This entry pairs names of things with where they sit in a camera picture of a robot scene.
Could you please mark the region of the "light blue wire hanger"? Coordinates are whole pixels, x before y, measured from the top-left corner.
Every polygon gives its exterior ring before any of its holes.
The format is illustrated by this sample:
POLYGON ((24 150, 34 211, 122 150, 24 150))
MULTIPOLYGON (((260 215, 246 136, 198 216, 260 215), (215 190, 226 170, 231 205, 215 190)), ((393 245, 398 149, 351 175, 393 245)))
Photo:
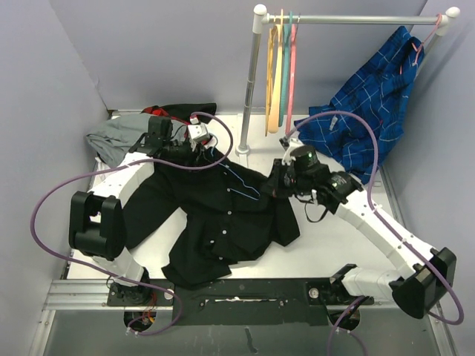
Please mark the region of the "light blue wire hanger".
POLYGON ((234 172, 229 167, 229 165, 225 163, 219 163, 218 166, 223 169, 223 172, 226 176, 233 177, 240 183, 240 189, 229 188, 229 191, 232 191, 236 194, 239 194, 247 199, 254 201, 258 201, 261 198, 260 192, 255 187, 247 185, 245 180, 240 177, 236 172, 234 172))

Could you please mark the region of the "black button shirt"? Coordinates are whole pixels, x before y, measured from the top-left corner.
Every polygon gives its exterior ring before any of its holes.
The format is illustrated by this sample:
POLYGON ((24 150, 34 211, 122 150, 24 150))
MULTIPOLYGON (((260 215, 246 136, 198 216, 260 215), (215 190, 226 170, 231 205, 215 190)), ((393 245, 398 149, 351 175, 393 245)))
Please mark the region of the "black button shirt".
POLYGON ((271 243, 287 246, 300 235, 290 201, 261 192, 266 177, 224 159, 225 163, 261 194, 258 201, 229 191, 240 183, 218 164, 201 171, 184 171, 155 164, 154 173, 131 195, 123 214, 129 250, 154 233, 177 209, 186 213, 186 227, 162 268, 166 279, 191 289, 231 273, 230 266, 254 261, 271 243))

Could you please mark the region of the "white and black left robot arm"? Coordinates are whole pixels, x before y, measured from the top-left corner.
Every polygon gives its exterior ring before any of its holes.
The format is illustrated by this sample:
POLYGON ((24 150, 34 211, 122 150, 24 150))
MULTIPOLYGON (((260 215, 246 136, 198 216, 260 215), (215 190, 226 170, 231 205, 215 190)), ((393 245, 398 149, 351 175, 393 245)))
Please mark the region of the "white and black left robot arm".
POLYGON ((136 305, 148 301, 153 290, 148 271, 128 250, 123 207, 131 195, 154 173, 157 163, 186 171, 198 170, 194 163, 212 136, 203 117, 194 112, 183 122, 183 139, 173 137, 174 117, 152 115, 148 126, 128 147, 120 164, 106 171, 105 180, 71 198, 69 246, 93 259, 91 267, 108 274, 113 284, 136 305))

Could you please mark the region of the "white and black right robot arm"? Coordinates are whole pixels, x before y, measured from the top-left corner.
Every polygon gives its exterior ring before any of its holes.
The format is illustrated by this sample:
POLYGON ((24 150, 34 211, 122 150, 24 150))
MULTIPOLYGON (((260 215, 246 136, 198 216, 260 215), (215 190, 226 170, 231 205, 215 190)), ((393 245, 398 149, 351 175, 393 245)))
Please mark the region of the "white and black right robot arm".
POLYGON ((362 233, 393 265, 375 271, 347 264, 330 279, 339 303, 354 297, 389 300, 409 316, 421 319, 452 286, 456 255, 436 249, 410 233, 372 201, 367 191, 344 171, 332 172, 314 147, 298 139, 283 141, 284 155, 273 162, 262 191, 271 197, 296 197, 324 207, 362 233))

